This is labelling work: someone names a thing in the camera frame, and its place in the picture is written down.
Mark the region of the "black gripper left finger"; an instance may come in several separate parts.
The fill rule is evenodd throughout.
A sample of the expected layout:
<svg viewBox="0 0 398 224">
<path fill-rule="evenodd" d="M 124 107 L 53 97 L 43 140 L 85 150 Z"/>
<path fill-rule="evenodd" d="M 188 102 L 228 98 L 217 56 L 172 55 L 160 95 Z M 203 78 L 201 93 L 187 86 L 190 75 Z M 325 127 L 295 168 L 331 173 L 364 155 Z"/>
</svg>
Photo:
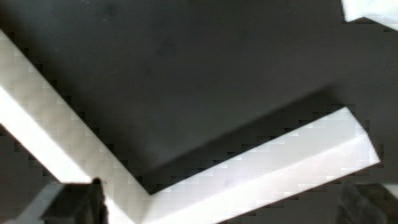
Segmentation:
<svg viewBox="0 0 398 224">
<path fill-rule="evenodd" d="M 108 224 L 101 180 L 50 183 L 13 224 Z"/>
</svg>

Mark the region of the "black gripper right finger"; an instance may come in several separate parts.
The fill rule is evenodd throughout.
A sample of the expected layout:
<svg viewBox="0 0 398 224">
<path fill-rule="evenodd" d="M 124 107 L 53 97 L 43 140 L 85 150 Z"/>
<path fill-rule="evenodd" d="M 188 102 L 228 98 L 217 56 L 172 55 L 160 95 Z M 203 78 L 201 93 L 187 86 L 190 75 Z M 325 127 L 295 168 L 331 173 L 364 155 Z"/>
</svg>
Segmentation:
<svg viewBox="0 0 398 224">
<path fill-rule="evenodd" d="M 398 224 L 398 197 L 380 183 L 343 184 L 338 224 Z"/>
</svg>

